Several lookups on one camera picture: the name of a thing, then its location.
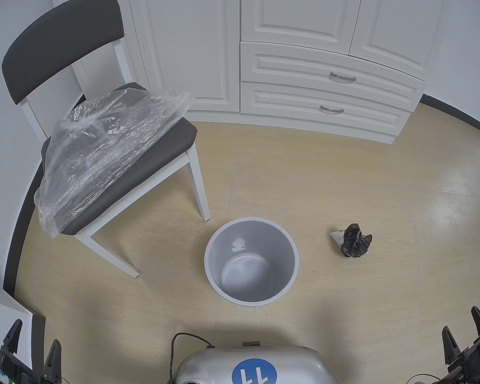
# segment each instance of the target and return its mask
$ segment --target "floor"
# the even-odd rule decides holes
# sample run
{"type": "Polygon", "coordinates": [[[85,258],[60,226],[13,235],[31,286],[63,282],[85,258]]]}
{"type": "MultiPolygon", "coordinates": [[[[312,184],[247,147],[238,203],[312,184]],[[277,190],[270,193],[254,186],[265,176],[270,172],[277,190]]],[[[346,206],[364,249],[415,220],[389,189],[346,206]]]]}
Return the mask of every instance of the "floor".
{"type": "MultiPolygon", "coordinates": [[[[166,383],[171,338],[184,331],[217,347],[311,347],[344,384],[443,377],[443,326],[461,349],[477,337],[480,131],[422,104],[393,145],[196,126],[212,219],[201,220],[182,169],[95,236],[140,271],[137,279],[73,237],[51,240],[34,214],[16,295],[46,317],[45,353],[61,342],[63,376],[166,383]],[[277,222],[300,256],[290,291],[260,308],[216,295],[203,269],[212,234],[242,216],[277,222]],[[373,235],[359,259],[344,257],[328,234],[354,222],[373,235]]],[[[177,343],[175,366],[204,348],[177,343]]]]}

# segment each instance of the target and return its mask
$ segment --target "white logo lettering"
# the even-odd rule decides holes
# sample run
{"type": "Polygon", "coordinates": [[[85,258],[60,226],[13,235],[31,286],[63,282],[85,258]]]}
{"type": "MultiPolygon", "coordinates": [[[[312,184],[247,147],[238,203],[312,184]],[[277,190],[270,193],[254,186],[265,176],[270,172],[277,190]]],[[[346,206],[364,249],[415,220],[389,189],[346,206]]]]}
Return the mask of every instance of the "white logo lettering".
{"type": "Polygon", "coordinates": [[[245,370],[244,369],[240,370],[240,375],[241,375],[241,384],[252,384],[253,383],[253,379],[250,379],[249,381],[247,381],[247,377],[245,376],[245,370]]]}
{"type": "Polygon", "coordinates": [[[264,384],[268,380],[268,377],[265,377],[262,379],[262,371],[260,370],[260,367],[257,367],[257,383],[258,384],[264,384]]]}

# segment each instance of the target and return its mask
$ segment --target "cabinet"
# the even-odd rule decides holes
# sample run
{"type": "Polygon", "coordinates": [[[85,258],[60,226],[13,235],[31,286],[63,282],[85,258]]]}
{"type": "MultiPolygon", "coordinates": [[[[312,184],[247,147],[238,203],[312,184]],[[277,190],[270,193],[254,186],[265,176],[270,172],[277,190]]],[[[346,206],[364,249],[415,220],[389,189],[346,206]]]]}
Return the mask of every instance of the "cabinet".
{"type": "Polygon", "coordinates": [[[238,1],[135,0],[131,9],[151,91],[190,92],[191,109],[239,111],[238,1]]]}
{"type": "Polygon", "coordinates": [[[350,55],[426,80],[449,9],[448,0],[362,0],[350,55]]]}
{"type": "Polygon", "coordinates": [[[247,0],[243,41],[262,41],[348,54],[360,0],[247,0]]]}
{"type": "Polygon", "coordinates": [[[426,88],[451,0],[129,0],[151,90],[187,91],[192,121],[384,143],[426,88]]]}

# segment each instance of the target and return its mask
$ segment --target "chair seat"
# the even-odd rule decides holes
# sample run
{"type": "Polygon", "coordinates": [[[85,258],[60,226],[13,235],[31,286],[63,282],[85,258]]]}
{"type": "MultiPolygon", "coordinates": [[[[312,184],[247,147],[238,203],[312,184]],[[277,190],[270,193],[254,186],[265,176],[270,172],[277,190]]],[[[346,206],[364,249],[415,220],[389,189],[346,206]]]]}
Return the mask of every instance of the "chair seat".
{"type": "MultiPolygon", "coordinates": [[[[120,88],[143,89],[137,83],[128,83],[120,88]]],[[[64,230],[65,235],[76,235],[78,231],[86,227],[111,205],[125,196],[133,188],[143,183],[159,169],[177,158],[195,142],[197,129],[185,118],[180,119],[160,140],[158,140],[135,164],[133,164],[116,182],[110,185],[88,208],[86,208],[64,230]]],[[[42,146],[42,164],[45,169],[45,154],[50,138],[42,146]]]]}

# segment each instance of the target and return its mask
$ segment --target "white chair leg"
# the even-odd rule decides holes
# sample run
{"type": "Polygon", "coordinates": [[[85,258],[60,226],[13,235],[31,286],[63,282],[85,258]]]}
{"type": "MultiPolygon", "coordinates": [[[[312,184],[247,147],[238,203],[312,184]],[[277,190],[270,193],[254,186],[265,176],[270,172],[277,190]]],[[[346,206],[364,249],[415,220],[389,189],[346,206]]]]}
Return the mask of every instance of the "white chair leg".
{"type": "Polygon", "coordinates": [[[187,149],[189,163],[187,164],[190,180],[192,181],[195,198],[197,199],[200,216],[204,221],[210,219],[210,210],[208,209],[207,195],[205,194],[204,181],[200,172],[200,164],[198,163],[197,149],[193,143],[190,149],[187,149]]]}
{"type": "Polygon", "coordinates": [[[132,277],[137,277],[140,273],[133,268],[130,264],[126,261],[122,260],[118,256],[115,256],[108,252],[105,248],[103,248],[100,244],[98,244],[95,240],[91,237],[87,236],[85,232],[82,230],[78,232],[75,237],[81,241],[84,245],[90,248],[93,252],[97,253],[101,257],[103,257],[108,262],[112,263],[117,268],[121,269],[123,272],[126,272],[132,277]]]}

